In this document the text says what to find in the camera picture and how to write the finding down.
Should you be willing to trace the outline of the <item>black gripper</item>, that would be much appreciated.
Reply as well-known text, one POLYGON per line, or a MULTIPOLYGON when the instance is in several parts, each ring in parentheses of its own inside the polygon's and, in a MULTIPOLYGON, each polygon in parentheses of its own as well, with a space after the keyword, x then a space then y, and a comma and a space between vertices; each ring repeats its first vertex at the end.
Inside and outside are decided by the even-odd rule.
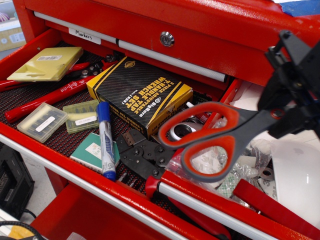
POLYGON ((289 30, 265 53, 274 72, 257 104, 259 110, 297 105, 287 110, 268 133, 279 139, 313 130, 320 137, 320 43, 310 47, 289 30))

